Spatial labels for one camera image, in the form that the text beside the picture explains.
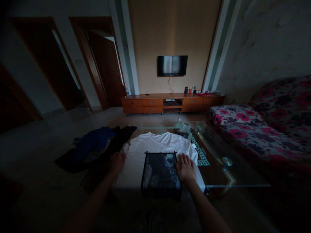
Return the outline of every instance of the tv stand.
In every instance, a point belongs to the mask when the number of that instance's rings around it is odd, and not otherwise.
[[[125,96],[121,99],[123,112],[125,114],[147,114],[147,113],[170,113],[178,112],[200,112],[207,111],[212,106],[221,105],[224,96],[211,95],[201,97],[196,94],[141,94]]]

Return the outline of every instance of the doorway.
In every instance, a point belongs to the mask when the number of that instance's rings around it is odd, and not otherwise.
[[[122,106],[122,68],[111,17],[70,17],[103,110]]]
[[[0,64],[0,133],[16,128],[42,116],[11,75]]]
[[[12,23],[64,109],[87,101],[53,18],[14,18]]]

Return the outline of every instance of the person's right hand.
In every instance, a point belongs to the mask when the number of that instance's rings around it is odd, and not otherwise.
[[[195,165],[189,156],[182,154],[178,155],[179,163],[176,164],[177,175],[179,179],[183,182],[196,181],[197,174],[195,172]]]

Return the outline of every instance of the tv screen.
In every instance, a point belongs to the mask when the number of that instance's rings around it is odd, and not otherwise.
[[[188,56],[158,56],[158,76],[186,75]]]

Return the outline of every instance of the floral sofa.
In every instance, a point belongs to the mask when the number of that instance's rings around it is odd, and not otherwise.
[[[208,121],[272,187],[277,187],[274,203],[285,197],[283,201],[291,203],[295,199],[295,205],[309,200],[311,76],[273,81],[258,90],[248,104],[211,107]],[[283,211],[282,207],[284,204],[276,209]]]

